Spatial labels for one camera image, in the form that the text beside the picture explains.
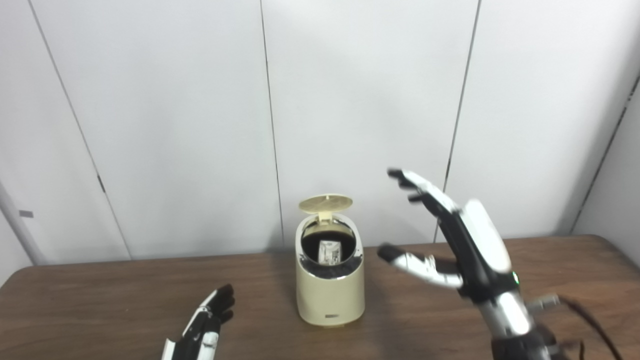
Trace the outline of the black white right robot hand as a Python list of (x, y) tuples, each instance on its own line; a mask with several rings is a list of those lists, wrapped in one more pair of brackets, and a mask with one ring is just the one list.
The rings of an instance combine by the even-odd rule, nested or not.
[(480, 201), (471, 199), (464, 206), (458, 205), (410, 170), (389, 168), (387, 174), (400, 188), (413, 191), (409, 202), (423, 204), (438, 219), (454, 259), (418, 255), (384, 243), (377, 249), (382, 260), (425, 282), (456, 289), (476, 305), (520, 290), (505, 242)]

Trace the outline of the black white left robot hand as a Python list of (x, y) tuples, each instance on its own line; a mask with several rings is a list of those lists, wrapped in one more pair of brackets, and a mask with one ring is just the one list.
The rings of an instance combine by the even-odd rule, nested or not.
[(211, 292), (193, 313), (181, 338), (166, 339), (162, 360), (214, 360), (222, 325), (233, 318), (235, 302), (231, 284)]

